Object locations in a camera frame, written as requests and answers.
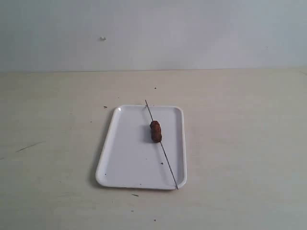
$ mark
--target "beige table surface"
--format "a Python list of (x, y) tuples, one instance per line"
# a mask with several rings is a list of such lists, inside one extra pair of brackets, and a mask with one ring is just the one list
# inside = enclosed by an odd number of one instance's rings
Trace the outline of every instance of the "beige table surface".
[[(114, 108), (145, 98), (184, 111), (187, 184), (100, 187)], [(0, 101), (0, 229), (307, 229), (307, 69), (3, 73)]]

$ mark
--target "metal skewer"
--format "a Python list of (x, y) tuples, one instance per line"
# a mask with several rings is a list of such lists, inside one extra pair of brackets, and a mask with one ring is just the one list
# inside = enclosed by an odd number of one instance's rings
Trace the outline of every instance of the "metal skewer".
[[(146, 100), (145, 100), (145, 102), (146, 102), (146, 106), (147, 106), (147, 108), (148, 108), (148, 112), (149, 112), (149, 114), (150, 114), (150, 117), (152, 118), (152, 121), (154, 121), (154, 120), (153, 120), (153, 115), (152, 115), (152, 113), (150, 112), (150, 109), (149, 109), (148, 103), (147, 103), (147, 101), (146, 101)], [(164, 156), (165, 156), (165, 158), (166, 158), (166, 161), (167, 161), (168, 167), (169, 167), (169, 169), (170, 169), (170, 171), (171, 171), (171, 173), (172, 173), (172, 176), (173, 176), (173, 179), (174, 179), (174, 182), (175, 182), (175, 185), (176, 185), (176, 189), (178, 190), (178, 185), (177, 185), (176, 179), (175, 179), (175, 177), (174, 177), (174, 174), (173, 174), (173, 170), (172, 170), (172, 168), (171, 168), (171, 165), (169, 164), (169, 161), (168, 161), (167, 155), (166, 155), (166, 153), (165, 153), (165, 150), (164, 150), (164, 147), (163, 147), (162, 141), (160, 141), (160, 144), (161, 144), (161, 147), (162, 147), (162, 150), (163, 150)]]

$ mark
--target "white wall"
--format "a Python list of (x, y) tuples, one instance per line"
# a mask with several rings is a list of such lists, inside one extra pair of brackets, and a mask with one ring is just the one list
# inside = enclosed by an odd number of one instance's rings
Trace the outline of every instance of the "white wall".
[(302, 66), (306, 10), (306, 0), (2, 0), (0, 71)]

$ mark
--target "white tray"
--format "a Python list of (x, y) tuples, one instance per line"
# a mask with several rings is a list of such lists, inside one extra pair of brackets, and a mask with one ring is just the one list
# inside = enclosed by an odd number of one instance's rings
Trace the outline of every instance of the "white tray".
[[(187, 181), (183, 112), (175, 106), (150, 106), (160, 123), (162, 143), (178, 187)], [(175, 189), (160, 143), (153, 143), (145, 105), (115, 109), (96, 171), (96, 180), (107, 187)]]

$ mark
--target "tray rim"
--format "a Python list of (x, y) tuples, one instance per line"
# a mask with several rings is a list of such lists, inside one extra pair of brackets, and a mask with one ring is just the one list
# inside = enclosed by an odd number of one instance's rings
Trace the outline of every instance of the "tray rim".
[[(106, 134), (106, 139), (104, 141), (104, 145), (103, 145), (103, 148), (102, 148), (102, 151), (101, 151), (101, 154), (100, 154), (100, 158), (99, 158), (99, 162), (98, 162), (98, 165), (97, 165), (97, 168), (96, 168), (96, 173), (95, 173), (95, 178), (96, 178), (96, 181), (104, 186), (104, 187), (115, 187), (115, 188), (139, 188), (139, 189), (159, 189), (159, 190), (175, 190), (175, 186), (174, 188), (145, 188), (145, 187), (139, 187), (139, 186), (121, 186), (121, 185), (108, 185), (106, 184), (103, 180), (101, 180), (101, 178), (99, 177), (99, 169), (101, 167), (101, 164), (104, 160), (104, 151), (105, 151), (105, 147), (106, 147), (106, 143), (108, 142), (108, 139), (109, 139), (109, 136), (110, 136), (110, 131), (111, 131), (111, 128), (113, 126), (113, 123), (115, 121), (114, 117), (115, 117), (115, 114), (118, 113), (119, 108), (122, 108), (122, 107), (128, 107), (128, 106), (133, 106), (133, 107), (146, 107), (146, 105), (141, 105), (141, 104), (122, 104), (118, 107), (116, 107), (114, 109), (114, 112), (112, 114), (112, 118), (111, 118), (111, 122), (110, 122), (110, 125), (109, 125), (109, 128), (108, 128), (108, 131), (107, 131), (107, 134)], [(184, 173), (184, 177), (183, 177), (183, 180), (181, 183), (178, 184), (178, 188), (182, 188), (187, 180), (188, 180), (188, 170), (187, 170), (187, 153), (186, 153), (186, 139), (185, 139), (185, 130), (184, 130), (184, 116), (183, 116), (183, 110), (178, 107), (178, 106), (175, 106), (175, 105), (150, 105), (149, 107), (166, 107), (166, 108), (175, 108), (175, 109), (178, 109), (181, 113), (181, 135), (182, 135), (182, 148), (183, 148), (183, 173)]]

